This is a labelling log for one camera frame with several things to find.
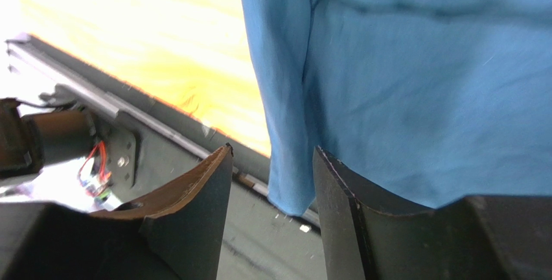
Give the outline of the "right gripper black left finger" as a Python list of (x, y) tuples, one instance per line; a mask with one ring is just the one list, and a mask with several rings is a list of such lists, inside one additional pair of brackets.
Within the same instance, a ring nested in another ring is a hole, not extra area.
[(233, 149), (114, 211), (1, 205), (2, 279), (215, 279)]

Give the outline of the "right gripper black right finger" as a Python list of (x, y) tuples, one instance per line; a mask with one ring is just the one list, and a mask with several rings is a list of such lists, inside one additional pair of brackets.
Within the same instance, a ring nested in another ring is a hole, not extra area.
[(550, 279), (551, 198), (402, 198), (317, 148), (314, 181), (329, 279)]

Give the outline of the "blue t shirt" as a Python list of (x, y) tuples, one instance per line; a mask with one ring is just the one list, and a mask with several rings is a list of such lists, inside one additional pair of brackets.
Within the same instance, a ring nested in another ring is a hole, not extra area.
[(242, 0), (271, 143), (301, 215), (320, 146), (428, 207), (551, 194), (551, 0)]

